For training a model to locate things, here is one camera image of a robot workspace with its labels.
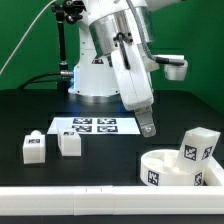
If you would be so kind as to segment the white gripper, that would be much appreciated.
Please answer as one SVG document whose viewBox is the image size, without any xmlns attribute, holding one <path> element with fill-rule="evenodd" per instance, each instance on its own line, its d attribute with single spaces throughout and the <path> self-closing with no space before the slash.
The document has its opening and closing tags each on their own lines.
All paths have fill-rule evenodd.
<svg viewBox="0 0 224 224">
<path fill-rule="evenodd" d="M 125 46 L 125 50 L 130 69 L 125 68 L 120 49 L 111 53 L 121 99 L 128 111 L 136 109 L 135 116 L 142 135 L 152 137 L 156 134 L 152 107 L 148 106 L 154 102 L 152 88 L 138 47 Z"/>
</svg>

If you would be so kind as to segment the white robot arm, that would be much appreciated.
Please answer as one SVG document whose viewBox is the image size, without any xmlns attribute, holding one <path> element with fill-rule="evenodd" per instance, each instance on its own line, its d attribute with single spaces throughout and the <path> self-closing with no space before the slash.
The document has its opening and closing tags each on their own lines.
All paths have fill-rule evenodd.
<svg viewBox="0 0 224 224">
<path fill-rule="evenodd" d="M 135 113 L 145 137 L 156 134 L 150 73 L 163 65 L 166 77 L 182 81 L 188 62 L 182 55 L 154 55 L 149 15 L 182 0 L 81 0 L 80 59 L 69 93 L 88 103 L 121 99 Z"/>
</svg>

